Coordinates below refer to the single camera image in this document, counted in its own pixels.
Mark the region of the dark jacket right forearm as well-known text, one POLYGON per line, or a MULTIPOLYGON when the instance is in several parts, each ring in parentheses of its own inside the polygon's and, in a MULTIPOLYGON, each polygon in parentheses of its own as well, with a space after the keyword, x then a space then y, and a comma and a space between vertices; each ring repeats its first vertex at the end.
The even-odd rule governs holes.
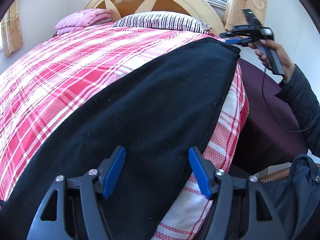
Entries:
MULTIPOLYGON (((311 153, 319 156, 319 102, 300 70, 280 84, 276 97, 286 102, 311 153)), ((287 180, 265 183, 282 223, 286 239, 319 239, 319 167, 307 155, 293 160, 287 180)))

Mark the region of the person's right hand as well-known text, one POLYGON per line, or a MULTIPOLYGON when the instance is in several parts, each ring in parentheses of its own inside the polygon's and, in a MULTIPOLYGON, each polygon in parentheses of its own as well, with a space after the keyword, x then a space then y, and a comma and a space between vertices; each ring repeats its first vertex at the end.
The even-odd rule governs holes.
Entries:
MULTIPOLYGON (((275 63, 279 62, 281 64, 282 70, 284 72, 283 79, 287 82, 293 76, 296 65, 292 62, 290 57, 288 56, 285 49, 282 45, 278 44, 273 40, 260 40, 261 45, 265 48, 265 50, 269 49, 271 51, 271 55, 274 57, 275 63)), ((249 48, 255 51, 255 54, 262 62, 262 64, 269 68, 269 59, 263 52, 253 43, 248 44, 249 48)))

